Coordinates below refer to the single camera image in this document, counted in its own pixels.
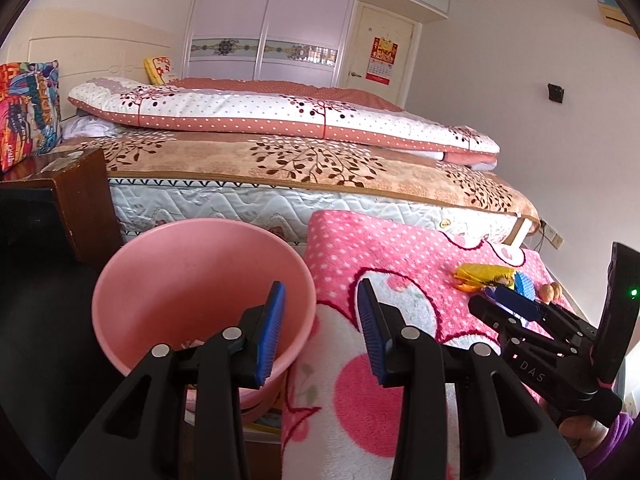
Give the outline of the purple sleeve forearm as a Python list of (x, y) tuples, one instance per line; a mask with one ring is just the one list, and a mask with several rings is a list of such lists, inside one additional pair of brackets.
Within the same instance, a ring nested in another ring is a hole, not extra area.
[(580, 461), (589, 480), (634, 480), (639, 478), (639, 448), (639, 417), (622, 413), (603, 442)]

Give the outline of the right hand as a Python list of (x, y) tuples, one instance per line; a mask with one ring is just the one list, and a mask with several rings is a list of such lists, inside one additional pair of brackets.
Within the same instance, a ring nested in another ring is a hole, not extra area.
[(589, 453), (603, 442), (608, 435), (608, 427), (591, 416), (578, 415), (564, 419), (560, 423), (559, 432), (572, 442), (576, 452)]

